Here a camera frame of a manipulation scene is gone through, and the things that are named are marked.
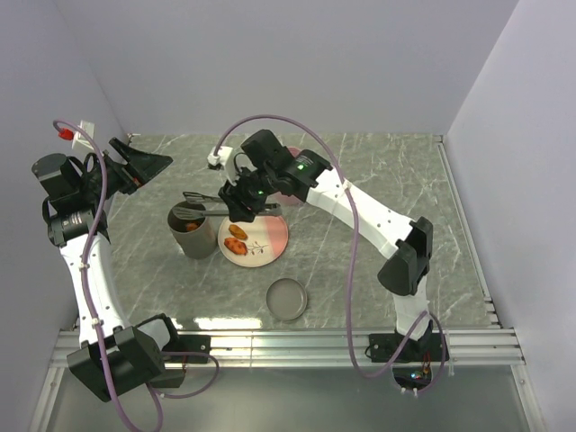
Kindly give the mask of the brown fried piece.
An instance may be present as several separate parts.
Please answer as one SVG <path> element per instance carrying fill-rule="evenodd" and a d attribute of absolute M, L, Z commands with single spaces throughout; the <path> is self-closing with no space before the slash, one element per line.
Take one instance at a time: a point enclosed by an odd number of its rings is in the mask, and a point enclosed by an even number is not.
<path fill-rule="evenodd" d="M 247 240 L 248 234 L 237 224 L 229 225 L 229 233 L 236 239 Z"/>

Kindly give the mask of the metal tongs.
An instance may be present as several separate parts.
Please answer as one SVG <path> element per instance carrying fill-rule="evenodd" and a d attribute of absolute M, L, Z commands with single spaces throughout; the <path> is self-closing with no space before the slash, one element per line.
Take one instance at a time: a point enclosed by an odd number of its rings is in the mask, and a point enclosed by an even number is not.
<path fill-rule="evenodd" d="M 197 192 L 183 192 L 184 203 L 172 209 L 172 214 L 182 221 L 196 221 L 207 217 L 228 217 L 230 221 L 253 222 L 258 216 L 280 217 L 283 209 L 278 203 L 265 203 L 257 210 L 232 203 L 228 204 L 219 196 L 210 196 Z"/>

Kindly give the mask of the red orange fried piece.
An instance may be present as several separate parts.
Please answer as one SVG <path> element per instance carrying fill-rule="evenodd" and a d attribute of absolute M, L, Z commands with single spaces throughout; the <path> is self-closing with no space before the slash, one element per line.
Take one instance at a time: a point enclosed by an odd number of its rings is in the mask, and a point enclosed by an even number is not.
<path fill-rule="evenodd" d="M 231 253 L 238 256 L 245 256 L 248 253 L 247 245 L 238 238 L 234 237 L 225 238 L 224 246 Z"/>

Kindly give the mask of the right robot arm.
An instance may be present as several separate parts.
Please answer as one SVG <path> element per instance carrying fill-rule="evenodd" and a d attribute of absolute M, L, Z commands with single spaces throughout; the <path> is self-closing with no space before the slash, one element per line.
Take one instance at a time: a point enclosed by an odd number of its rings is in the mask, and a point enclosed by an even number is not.
<path fill-rule="evenodd" d="M 428 351 L 433 328 L 426 295 L 433 246 L 428 219 L 391 210 L 312 150 L 293 155 L 270 130 L 254 133 L 238 149 L 218 145 L 208 164 L 226 174 L 219 196 L 233 221 L 253 221 L 267 197 L 281 193 L 342 221 L 354 239 L 368 240 L 384 258 L 377 279 L 393 297 L 400 354 L 415 360 Z"/>

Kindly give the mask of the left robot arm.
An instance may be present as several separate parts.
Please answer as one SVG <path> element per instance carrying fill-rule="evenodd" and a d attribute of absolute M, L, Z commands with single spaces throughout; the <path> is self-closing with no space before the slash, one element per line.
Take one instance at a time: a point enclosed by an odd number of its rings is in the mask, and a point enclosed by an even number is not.
<path fill-rule="evenodd" d="M 164 362 L 177 359 L 183 343 L 164 313 L 130 324 L 113 279 L 106 215 L 97 210 L 116 193 L 137 192 L 173 159 L 131 148 L 116 138 L 109 143 L 121 161 L 94 153 L 84 160 L 53 153 L 31 167 L 48 195 L 42 217 L 50 242 L 67 264 L 79 312 L 80 348 L 67 356 L 67 366 L 103 402 L 112 398 L 106 369 L 122 395 L 163 374 Z"/>

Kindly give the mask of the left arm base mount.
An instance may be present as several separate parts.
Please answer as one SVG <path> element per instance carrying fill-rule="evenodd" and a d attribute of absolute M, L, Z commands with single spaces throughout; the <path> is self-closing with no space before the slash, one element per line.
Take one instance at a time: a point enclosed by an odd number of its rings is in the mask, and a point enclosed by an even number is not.
<path fill-rule="evenodd" d="M 188 365 L 207 365 L 212 338 L 207 335 L 180 335 L 161 351 L 165 371 L 151 381 L 155 390 L 178 389 L 184 383 Z"/>

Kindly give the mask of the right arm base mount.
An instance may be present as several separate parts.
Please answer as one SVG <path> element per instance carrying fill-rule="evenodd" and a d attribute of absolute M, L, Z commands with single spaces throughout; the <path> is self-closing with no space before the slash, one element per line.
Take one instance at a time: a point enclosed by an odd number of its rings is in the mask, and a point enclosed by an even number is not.
<path fill-rule="evenodd" d="M 370 334 L 364 355 L 372 363 L 387 363 L 401 341 L 398 334 Z M 402 392 L 418 395 L 434 382 L 449 361 L 446 338 L 439 333 L 432 333 L 423 343 L 409 339 L 391 367 L 392 378 Z"/>

